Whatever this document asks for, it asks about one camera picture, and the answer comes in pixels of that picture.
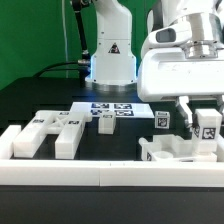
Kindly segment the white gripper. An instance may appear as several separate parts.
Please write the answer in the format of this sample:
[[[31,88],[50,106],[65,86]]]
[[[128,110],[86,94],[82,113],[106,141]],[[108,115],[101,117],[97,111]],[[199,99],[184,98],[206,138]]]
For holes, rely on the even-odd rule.
[[[176,99],[176,108],[187,128],[193,124],[188,106],[193,99],[217,95],[219,112],[224,115],[224,49],[217,56],[207,53],[187,58],[182,48],[192,37],[189,28],[171,26],[151,32],[143,44],[138,70],[137,93],[144,102]]]

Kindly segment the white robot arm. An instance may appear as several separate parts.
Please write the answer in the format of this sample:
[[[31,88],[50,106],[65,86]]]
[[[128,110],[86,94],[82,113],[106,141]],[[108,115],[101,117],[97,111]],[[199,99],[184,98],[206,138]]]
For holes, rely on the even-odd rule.
[[[191,100],[224,105],[224,0],[157,0],[148,13],[148,35],[137,63],[131,51],[132,15],[118,0],[93,0],[97,50],[89,87],[137,87],[144,102],[174,100],[188,127]]]

